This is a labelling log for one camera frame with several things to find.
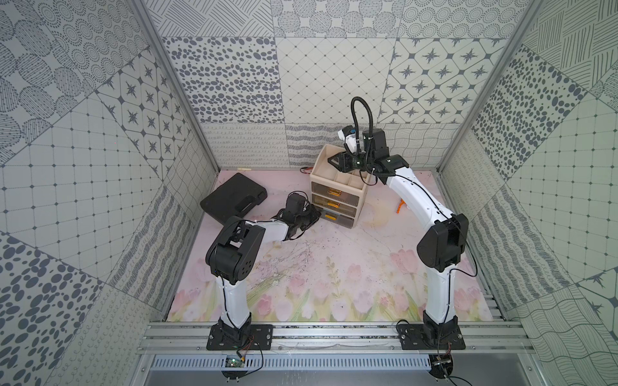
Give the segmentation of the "beige desktop drawer organizer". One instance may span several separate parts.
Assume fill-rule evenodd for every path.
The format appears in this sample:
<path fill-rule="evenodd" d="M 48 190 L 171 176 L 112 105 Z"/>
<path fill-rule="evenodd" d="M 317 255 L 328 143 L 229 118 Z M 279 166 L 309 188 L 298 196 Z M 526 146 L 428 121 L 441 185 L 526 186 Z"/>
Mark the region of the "beige desktop drawer organizer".
<path fill-rule="evenodd" d="M 328 159 L 344 149 L 324 145 L 310 173 L 312 203 L 319 207 L 325 220 L 346 228 L 354 228 L 363 209 L 368 185 L 358 170 L 342 173 Z"/>

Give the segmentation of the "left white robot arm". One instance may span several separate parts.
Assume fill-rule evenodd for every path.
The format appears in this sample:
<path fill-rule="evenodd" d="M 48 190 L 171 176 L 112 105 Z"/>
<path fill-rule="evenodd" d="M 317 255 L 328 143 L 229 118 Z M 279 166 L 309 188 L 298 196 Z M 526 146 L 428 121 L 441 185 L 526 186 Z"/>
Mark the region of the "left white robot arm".
<path fill-rule="evenodd" d="M 254 268 L 260 248 L 271 242 L 300 238 L 321 216 L 309 206 L 301 212 L 281 209 L 269 220 L 230 217 L 205 255 L 211 274 L 217 278 L 223 311 L 222 331 L 236 341 L 249 336 L 251 313 L 247 304 L 245 280 Z"/>

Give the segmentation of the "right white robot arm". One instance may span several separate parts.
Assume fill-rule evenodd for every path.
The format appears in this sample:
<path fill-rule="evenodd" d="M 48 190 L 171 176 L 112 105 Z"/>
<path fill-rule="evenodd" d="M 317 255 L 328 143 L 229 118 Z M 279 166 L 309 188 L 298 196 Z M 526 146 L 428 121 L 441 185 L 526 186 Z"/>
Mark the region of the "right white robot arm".
<path fill-rule="evenodd" d="M 457 325 L 455 270 L 465 251 L 468 218 L 439 202 L 420 182 L 408 162 L 389 153 L 383 130 L 360 132 L 351 125 L 338 132 L 344 150 L 328 159 L 339 172 L 355 170 L 373 176 L 412 210 L 425 229 L 417 256 L 427 270 L 427 302 L 423 323 L 428 331 L 449 334 Z"/>

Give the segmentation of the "black plastic tool case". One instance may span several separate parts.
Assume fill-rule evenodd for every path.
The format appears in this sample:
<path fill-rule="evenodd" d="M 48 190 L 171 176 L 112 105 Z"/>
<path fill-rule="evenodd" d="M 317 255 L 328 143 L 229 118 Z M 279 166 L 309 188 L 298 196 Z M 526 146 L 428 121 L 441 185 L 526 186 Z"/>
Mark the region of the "black plastic tool case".
<path fill-rule="evenodd" d="M 236 173 L 205 197 L 200 206 L 206 214 L 224 225 L 232 217 L 244 218 L 267 196 L 267 190 L 262 185 Z"/>

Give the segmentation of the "white bottle orange cap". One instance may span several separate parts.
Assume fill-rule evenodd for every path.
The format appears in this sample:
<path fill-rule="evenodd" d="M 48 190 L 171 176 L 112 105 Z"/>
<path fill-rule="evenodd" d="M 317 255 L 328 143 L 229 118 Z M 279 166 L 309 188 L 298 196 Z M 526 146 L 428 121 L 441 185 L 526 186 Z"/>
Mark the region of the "white bottle orange cap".
<path fill-rule="evenodd" d="M 397 211 L 396 213 L 399 214 L 402 210 L 402 207 L 405 205 L 405 202 L 403 200 L 400 200 L 400 203 L 398 205 Z"/>

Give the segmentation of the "green circuit board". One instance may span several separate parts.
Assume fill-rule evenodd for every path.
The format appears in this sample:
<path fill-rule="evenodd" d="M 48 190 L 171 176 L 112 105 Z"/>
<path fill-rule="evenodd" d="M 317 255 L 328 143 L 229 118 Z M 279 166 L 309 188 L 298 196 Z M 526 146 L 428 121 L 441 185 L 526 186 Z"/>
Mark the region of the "green circuit board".
<path fill-rule="evenodd" d="M 228 355 L 225 358 L 225 365 L 224 368 L 227 371 L 232 371 L 233 369 L 243 369 L 246 367 L 245 361 L 243 358 L 240 358 L 238 356 L 232 356 L 232 355 Z"/>

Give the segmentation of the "black round connector box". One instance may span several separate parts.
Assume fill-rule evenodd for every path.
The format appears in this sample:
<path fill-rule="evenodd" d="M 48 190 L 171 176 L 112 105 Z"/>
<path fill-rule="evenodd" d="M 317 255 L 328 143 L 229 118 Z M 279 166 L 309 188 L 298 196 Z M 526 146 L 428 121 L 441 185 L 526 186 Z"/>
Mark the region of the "black round connector box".
<path fill-rule="evenodd" d="M 448 380 L 452 374 L 454 363 L 451 355 L 429 355 L 431 369 L 429 374 L 437 380 Z"/>

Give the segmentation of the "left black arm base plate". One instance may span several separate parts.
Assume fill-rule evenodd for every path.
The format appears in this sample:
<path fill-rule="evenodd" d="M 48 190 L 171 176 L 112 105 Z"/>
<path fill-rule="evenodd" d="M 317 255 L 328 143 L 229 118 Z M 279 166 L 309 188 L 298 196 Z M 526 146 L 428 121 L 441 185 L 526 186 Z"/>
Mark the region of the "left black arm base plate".
<path fill-rule="evenodd" d="M 239 351 L 250 344 L 250 351 L 271 349 L 274 326 L 270 324 L 251 324 L 240 330 L 224 323 L 211 327 L 207 343 L 208 351 Z"/>

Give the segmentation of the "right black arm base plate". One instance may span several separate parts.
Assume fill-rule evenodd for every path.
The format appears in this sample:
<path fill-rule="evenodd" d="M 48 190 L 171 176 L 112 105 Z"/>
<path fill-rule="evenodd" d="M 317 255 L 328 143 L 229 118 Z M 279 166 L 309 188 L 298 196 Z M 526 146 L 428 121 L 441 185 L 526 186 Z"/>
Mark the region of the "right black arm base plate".
<path fill-rule="evenodd" d="M 407 323 L 400 320 L 395 329 L 398 334 L 401 349 L 404 351 L 429 350 L 447 352 L 449 350 L 464 350 L 466 343 L 457 321 L 433 326 L 431 324 Z"/>

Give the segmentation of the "aluminium mounting rail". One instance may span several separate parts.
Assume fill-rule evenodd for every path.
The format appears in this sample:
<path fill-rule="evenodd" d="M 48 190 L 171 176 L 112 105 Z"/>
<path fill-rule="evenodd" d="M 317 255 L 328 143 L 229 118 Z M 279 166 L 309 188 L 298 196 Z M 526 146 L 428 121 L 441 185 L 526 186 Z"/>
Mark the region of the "aluminium mounting rail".
<path fill-rule="evenodd" d="M 233 344 L 212 334 L 212 323 L 151 323 L 138 344 L 146 354 L 196 354 L 236 352 Z M 463 322 L 460 333 L 448 344 L 427 344 L 421 337 L 423 326 L 412 323 L 274 323 L 267 333 L 253 341 L 266 354 L 275 353 L 389 353 L 410 351 L 436 354 L 527 354 L 534 351 L 520 323 Z"/>

